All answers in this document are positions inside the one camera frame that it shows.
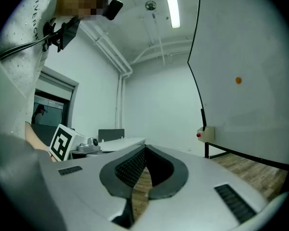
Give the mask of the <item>person's white t-shirt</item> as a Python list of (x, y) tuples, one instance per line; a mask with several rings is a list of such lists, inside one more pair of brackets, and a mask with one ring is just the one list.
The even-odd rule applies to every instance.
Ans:
[[(0, 52), (43, 38), (57, 0), (22, 0), (0, 33)], [(31, 122), (36, 82), (48, 53), (42, 43), (0, 59), (0, 133), (25, 138)]]

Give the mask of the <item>grey desk partition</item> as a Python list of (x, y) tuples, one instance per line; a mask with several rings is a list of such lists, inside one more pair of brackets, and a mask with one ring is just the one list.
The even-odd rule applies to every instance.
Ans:
[(125, 129), (99, 129), (98, 142), (107, 142), (122, 139), (125, 137)]

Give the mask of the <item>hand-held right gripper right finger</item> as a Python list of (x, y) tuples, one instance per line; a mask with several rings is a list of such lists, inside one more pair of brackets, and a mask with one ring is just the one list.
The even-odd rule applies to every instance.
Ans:
[(230, 185), (256, 212), (267, 200), (252, 186), (216, 162), (194, 154), (157, 146), (187, 166), (186, 184), (172, 197), (150, 200), (133, 231), (228, 231), (239, 222), (216, 192), (219, 185)]

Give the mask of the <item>black chest mount device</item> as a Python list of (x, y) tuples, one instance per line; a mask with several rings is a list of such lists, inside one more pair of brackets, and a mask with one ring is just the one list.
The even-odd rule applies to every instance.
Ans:
[(75, 16), (67, 23), (62, 23), (61, 28), (55, 32), (56, 23), (54, 21), (55, 19), (53, 18), (43, 27), (43, 34), (48, 37), (43, 43), (43, 52), (46, 52), (51, 45), (57, 47), (57, 52), (63, 50), (76, 36), (80, 23), (79, 18)]

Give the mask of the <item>person's left forearm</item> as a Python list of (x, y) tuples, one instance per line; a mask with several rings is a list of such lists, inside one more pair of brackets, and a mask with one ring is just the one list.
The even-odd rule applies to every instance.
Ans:
[(46, 146), (35, 134), (31, 125), (28, 122), (25, 122), (25, 140), (34, 148), (38, 150), (44, 150), (48, 152), (51, 160), (56, 162), (57, 160), (53, 157), (53, 155), (49, 152), (49, 147)]

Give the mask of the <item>long ceiling light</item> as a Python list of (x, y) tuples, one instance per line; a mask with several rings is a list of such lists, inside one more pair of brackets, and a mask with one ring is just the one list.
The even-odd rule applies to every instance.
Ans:
[(181, 23), (180, 23), (178, 0), (167, 0), (167, 3), (171, 17), (171, 27), (180, 28)]

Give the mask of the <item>white ceiling conduit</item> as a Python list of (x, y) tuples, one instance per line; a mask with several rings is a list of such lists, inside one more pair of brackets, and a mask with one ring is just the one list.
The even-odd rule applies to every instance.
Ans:
[(133, 60), (129, 62), (129, 64), (134, 65), (154, 58), (164, 57), (172, 53), (189, 52), (191, 45), (191, 39), (164, 42), (161, 44), (159, 43), (142, 50)]

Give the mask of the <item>white roller blind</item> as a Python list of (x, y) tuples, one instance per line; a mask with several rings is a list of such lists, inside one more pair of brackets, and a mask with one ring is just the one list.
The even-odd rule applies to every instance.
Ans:
[(36, 89), (65, 100), (71, 100), (74, 87), (41, 72), (36, 82)]

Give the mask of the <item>large whiteboard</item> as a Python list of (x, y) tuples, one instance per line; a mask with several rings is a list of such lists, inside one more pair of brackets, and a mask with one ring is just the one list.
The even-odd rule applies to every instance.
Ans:
[(289, 165), (289, 26), (276, 6), (200, 0), (188, 63), (212, 144)]

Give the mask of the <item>dark framed window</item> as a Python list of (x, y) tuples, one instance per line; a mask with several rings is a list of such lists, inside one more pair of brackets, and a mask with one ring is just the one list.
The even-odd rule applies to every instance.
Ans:
[(79, 84), (76, 81), (50, 69), (47, 66), (43, 66), (41, 72), (46, 73), (74, 87), (71, 100), (65, 100), (63, 98), (56, 97), (54, 95), (47, 94), (35, 89), (33, 111), (36, 110), (39, 104), (44, 105), (46, 111), (42, 117), (41, 124), (32, 124), (32, 128), (38, 138), (44, 144), (50, 146), (52, 138), (59, 124), (71, 128), (73, 107)]

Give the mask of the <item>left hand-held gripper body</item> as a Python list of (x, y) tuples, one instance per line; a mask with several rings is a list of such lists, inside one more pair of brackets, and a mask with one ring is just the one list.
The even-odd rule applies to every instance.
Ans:
[(49, 147), (50, 154), (59, 162), (101, 151), (96, 138), (85, 137), (62, 124), (58, 125)]

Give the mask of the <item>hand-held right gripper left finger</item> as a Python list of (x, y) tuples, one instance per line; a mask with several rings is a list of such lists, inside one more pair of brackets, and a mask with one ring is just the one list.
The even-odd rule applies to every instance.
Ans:
[(137, 159), (144, 145), (86, 157), (52, 162), (40, 151), (42, 175), (61, 220), (48, 224), (53, 231), (147, 231), (142, 215), (133, 220), (132, 187), (124, 180), (124, 170), (136, 174)]

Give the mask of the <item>white wall pipes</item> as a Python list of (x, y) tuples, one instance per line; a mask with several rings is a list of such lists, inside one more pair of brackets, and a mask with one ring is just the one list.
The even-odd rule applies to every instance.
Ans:
[(109, 38), (108, 32), (103, 31), (96, 23), (89, 22), (81, 22), (80, 29), (93, 41), (94, 45), (102, 51), (119, 72), (115, 127), (123, 128), (126, 79), (132, 75), (133, 69)]

